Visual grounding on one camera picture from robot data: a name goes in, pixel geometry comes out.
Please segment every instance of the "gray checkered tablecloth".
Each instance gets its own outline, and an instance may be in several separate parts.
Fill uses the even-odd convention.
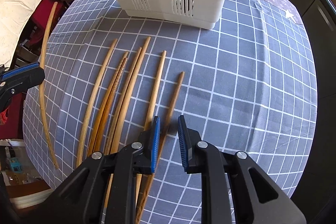
[[[181,114],[190,128],[221,151],[247,151],[291,196],[310,152],[317,92],[306,31],[285,14],[263,0],[225,0],[214,29],[204,30],[130,18],[116,0],[75,0],[51,34],[46,57],[46,112],[60,170],[54,168],[45,142],[37,87],[29,90],[24,109],[30,159],[52,188],[72,172],[87,103],[112,40],[119,39],[99,88],[88,136],[121,56],[131,52],[119,90],[135,51],[150,35],[120,147],[143,130],[163,50],[167,57],[155,110],[162,121],[181,71],[185,78],[143,223],[201,221],[200,175],[187,175],[181,165],[176,134]]]

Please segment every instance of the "textured chopstick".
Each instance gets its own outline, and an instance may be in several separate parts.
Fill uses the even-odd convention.
[[[94,151],[94,147],[95,147],[95,141],[96,141],[96,138],[97,138],[97,133],[98,133],[98,129],[99,129],[99,125],[100,125],[100,121],[102,119],[102,116],[103,116],[103,112],[104,112],[104,109],[105,109],[105,105],[108,101],[108,98],[109,98],[109,95],[111,93],[111,90],[113,88],[113,85],[114,85],[114,82],[117,78],[117,74],[118,74],[118,71],[120,70],[121,68],[121,65],[123,63],[123,60],[124,58],[127,56],[128,52],[125,52],[124,53],[124,56],[123,58],[121,59],[120,63],[119,63],[119,66],[117,67],[113,77],[112,77],[112,80],[107,88],[107,91],[105,93],[105,96],[103,98],[103,101],[101,102],[101,106],[100,106],[100,109],[98,111],[98,115],[96,117],[96,120],[94,122],[94,126],[93,126],[93,130],[92,130],[92,133],[91,133],[91,136],[90,136],[90,142],[89,142],[89,147],[87,149],[87,153],[86,153],[86,156],[88,157],[89,155],[91,155]]]
[[[103,138],[105,125],[106,125],[107,119],[109,117],[110,109],[111,109],[114,97],[116,95],[116,91],[117,91],[121,76],[123,74],[126,62],[127,62],[127,58],[125,57],[125,58],[123,58],[123,63],[121,64],[121,67],[120,67],[119,71],[115,72],[115,73],[117,73],[117,77],[116,77],[115,82],[113,84],[111,93],[109,95],[109,98],[108,98],[106,106],[105,106],[105,110],[103,112],[102,119],[100,121],[99,130],[98,130],[98,134],[97,134],[94,149],[93,149],[94,151],[99,151],[100,150],[100,145],[101,145],[101,140]]]
[[[95,82],[95,84],[93,86],[93,89],[92,89],[90,100],[89,100],[88,106],[86,108],[86,112],[85,112],[85,116],[84,116],[84,120],[83,120],[82,130],[81,130],[81,133],[80,133],[80,136],[79,136],[76,167],[80,166],[80,164],[83,161],[84,143],[85,143],[87,129],[88,129],[88,126],[89,126],[91,112],[92,112],[92,109],[93,109],[93,104],[95,103],[95,99],[96,99],[97,92],[98,92],[98,89],[99,89],[99,86],[100,86],[100,82],[103,78],[105,69],[106,69],[106,67],[109,63],[110,57],[112,55],[112,52],[114,50],[114,47],[115,47],[116,43],[117,43],[117,39],[114,39],[112,44],[111,44],[111,47],[110,47],[109,51],[107,52],[107,54],[105,56],[105,60],[104,60],[102,66],[100,68],[100,71],[98,73],[96,82]]]
[[[179,98],[179,92],[180,92],[180,89],[181,89],[181,86],[182,86],[183,78],[184,78],[184,71],[181,72],[181,74],[178,78],[177,86],[175,88],[172,100],[170,101],[170,106],[169,106],[169,109],[168,109],[168,113],[167,113],[167,116],[166,116],[163,131],[162,131],[162,137],[160,138],[160,142],[159,142],[159,150],[158,150],[158,153],[157,153],[157,164],[156,164],[156,166],[158,166],[160,157],[162,155],[163,147],[164,147],[164,144],[165,144],[165,141],[166,141],[166,136],[167,136],[168,129],[169,129],[170,120],[173,116],[174,108],[175,108],[177,99]],[[136,212],[135,224],[140,223],[142,213],[143,213],[143,210],[145,208],[147,198],[148,198],[148,195],[149,195],[149,191],[151,189],[151,186],[152,186],[152,183],[153,183],[153,180],[154,180],[154,175],[155,174],[152,174],[152,175],[149,175],[147,177],[146,186],[144,188],[142,198],[140,200],[140,204],[139,204],[138,210]]]
[[[127,91],[127,87],[128,87],[128,84],[129,84],[129,82],[131,80],[132,73],[134,71],[135,65],[137,64],[137,61],[138,61],[138,58],[140,56],[141,50],[142,50],[142,47],[139,47],[139,49],[138,49],[138,51],[137,51],[137,53],[136,53],[136,55],[134,57],[134,60],[132,62],[132,65],[130,67],[130,70],[128,72],[128,75],[127,75],[127,78],[126,78],[123,90],[121,92],[121,96],[120,96],[119,101],[118,101],[117,108],[115,109],[113,120],[112,120],[112,124],[110,126],[110,130],[109,130],[109,133],[107,135],[107,141],[106,141],[105,148],[104,148],[104,154],[105,155],[110,154],[110,150],[111,150],[111,146],[112,146],[112,141],[113,141],[113,136],[114,136],[114,132],[115,132],[115,129],[116,129],[117,122],[118,122],[118,117],[119,117],[120,109],[122,107],[122,104],[123,104],[123,101],[124,101],[124,98],[125,98],[125,94],[126,94],[126,91]]]
[[[163,71],[163,66],[165,64],[165,59],[166,59],[166,53],[167,53],[166,51],[162,52],[160,63],[159,63],[159,66],[157,68],[157,73],[156,73],[156,78],[155,78],[155,82],[154,82],[154,86],[153,86],[152,96],[151,96],[151,100],[150,100],[149,106],[148,106],[144,131],[149,130],[151,128],[151,125],[152,125],[156,99],[157,99],[157,96],[158,96],[160,81],[161,81],[161,76],[162,76],[162,71]],[[142,175],[137,174],[137,176],[136,176],[135,204],[137,203],[137,200],[138,200],[141,178],[142,178]]]
[[[57,7],[57,2],[54,2],[54,5],[51,8],[51,12],[50,12],[50,15],[47,21],[47,26],[44,31],[42,48],[41,48],[41,58],[40,58],[40,67],[42,69],[44,69],[48,38],[49,38],[50,29],[51,29],[51,24],[53,23],[53,18],[54,18],[56,7]],[[45,102],[44,102],[44,82],[42,82],[41,85],[39,85],[39,99],[40,99],[41,118],[42,118],[42,125],[44,129],[45,139],[47,141],[47,145],[49,148],[51,160],[53,164],[55,165],[55,167],[59,169],[58,162],[56,160],[55,152],[53,149],[53,145],[51,143],[49,129],[48,129],[47,115],[46,115]]]
[[[139,70],[140,70],[140,67],[141,67],[141,64],[142,64],[142,61],[143,61],[143,58],[145,56],[145,53],[146,53],[146,50],[147,50],[147,47],[149,45],[150,40],[151,40],[151,37],[146,38],[146,41],[145,41],[145,43],[142,47],[141,53],[139,55],[138,61],[135,65],[134,71],[132,73],[131,80],[128,84],[127,91],[125,93],[125,98],[124,98],[122,107],[120,109],[118,122],[117,122],[117,125],[115,127],[115,132],[114,132],[114,137],[113,137],[113,142],[112,142],[110,154],[118,152],[120,136],[121,136],[121,132],[122,132],[122,129],[123,129],[123,126],[124,126],[124,121],[125,121],[128,105],[129,105],[129,102],[130,102],[130,99],[131,99],[131,96],[132,96],[132,93],[133,93],[133,88],[134,88],[135,82],[137,80]],[[105,207],[107,207],[107,204],[108,204],[108,201],[109,201],[112,180],[113,180],[113,174],[110,176],[110,180],[109,180],[109,184],[108,184],[108,188],[107,188],[107,192],[106,192]]]

